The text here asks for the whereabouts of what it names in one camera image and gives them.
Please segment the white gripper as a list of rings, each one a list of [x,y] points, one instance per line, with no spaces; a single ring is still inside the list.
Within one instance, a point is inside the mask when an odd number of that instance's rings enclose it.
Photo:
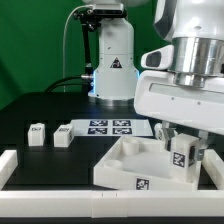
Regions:
[[[224,78],[209,78],[202,89],[175,85],[173,80],[174,75],[169,72],[144,71],[137,82],[135,111],[163,120],[167,151],[175,136],[175,124],[200,130],[194,159],[202,161],[214,141],[209,132],[224,135]]]

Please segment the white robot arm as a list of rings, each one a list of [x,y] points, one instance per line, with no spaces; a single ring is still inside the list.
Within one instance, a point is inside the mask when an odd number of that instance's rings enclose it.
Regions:
[[[133,65],[133,28],[127,7],[148,0],[82,0],[87,28],[99,31],[99,66],[89,97],[134,102],[137,113],[195,128],[201,160],[208,135],[224,135],[224,0],[158,0],[154,29],[169,44]]]

